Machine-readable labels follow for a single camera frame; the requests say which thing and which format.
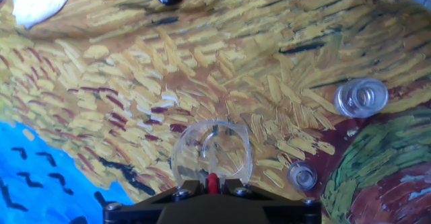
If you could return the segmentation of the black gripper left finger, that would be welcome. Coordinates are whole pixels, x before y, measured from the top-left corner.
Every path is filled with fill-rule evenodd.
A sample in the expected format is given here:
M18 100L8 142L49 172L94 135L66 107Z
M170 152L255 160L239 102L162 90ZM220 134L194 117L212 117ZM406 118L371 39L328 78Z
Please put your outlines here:
M206 182L186 180L182 186L159 193L147 200L132 205L118 202L108 204L103 209L103 224L109 223L156 223L162 211L170 204L205 194Z

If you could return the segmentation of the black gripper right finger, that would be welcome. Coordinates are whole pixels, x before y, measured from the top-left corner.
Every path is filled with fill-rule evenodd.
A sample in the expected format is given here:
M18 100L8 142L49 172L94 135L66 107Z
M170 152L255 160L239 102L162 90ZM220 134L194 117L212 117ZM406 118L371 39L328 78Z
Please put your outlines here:
M233 223L321 223L321 202L313 197L291 200L239 179L224 179L222 214Z

